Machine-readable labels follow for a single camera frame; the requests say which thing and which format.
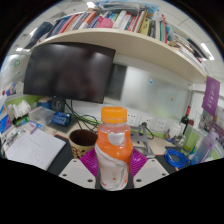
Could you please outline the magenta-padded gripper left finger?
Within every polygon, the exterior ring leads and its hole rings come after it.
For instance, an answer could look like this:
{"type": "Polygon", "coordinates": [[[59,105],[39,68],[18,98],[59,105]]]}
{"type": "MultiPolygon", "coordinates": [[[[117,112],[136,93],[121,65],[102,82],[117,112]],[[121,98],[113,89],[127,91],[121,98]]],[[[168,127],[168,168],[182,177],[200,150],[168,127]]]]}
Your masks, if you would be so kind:
{"type": "Polygon", "coordinates": [[[95,189],[98,177],[98,162],[94,149],[81,159],[72,159],[59,176],[80,187],[95,189]]]}

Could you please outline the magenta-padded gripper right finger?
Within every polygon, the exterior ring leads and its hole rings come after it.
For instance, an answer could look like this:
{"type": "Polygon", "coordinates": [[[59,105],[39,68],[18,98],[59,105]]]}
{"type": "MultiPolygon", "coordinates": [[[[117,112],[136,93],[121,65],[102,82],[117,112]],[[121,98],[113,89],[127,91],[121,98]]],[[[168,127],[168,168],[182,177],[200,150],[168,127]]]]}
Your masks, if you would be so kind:
{"type": "Polygon", "coordinates": [[[133,186],[141,188],[169,175],[157,159],[148,159],[134,149],[130,159],[130,174],[133,186]]]}

